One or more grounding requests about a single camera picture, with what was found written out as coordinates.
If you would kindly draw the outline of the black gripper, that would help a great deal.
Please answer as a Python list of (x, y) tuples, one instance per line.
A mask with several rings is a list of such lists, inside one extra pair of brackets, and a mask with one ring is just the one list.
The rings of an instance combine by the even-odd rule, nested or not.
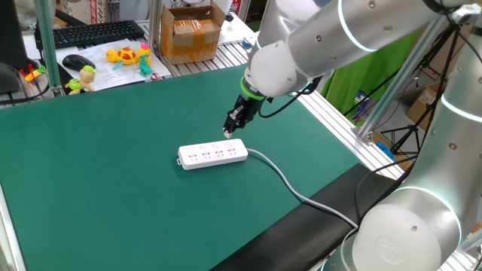
[(230, 138), (237, 129), (243, 129), (250, 122), (249, 117), (253, 117), (258, 112), (263, 101), (263, 96), (251, 97), (239, 94), (235, 109), (227, 113), (227, 119), (223, 125), (224, 136)]

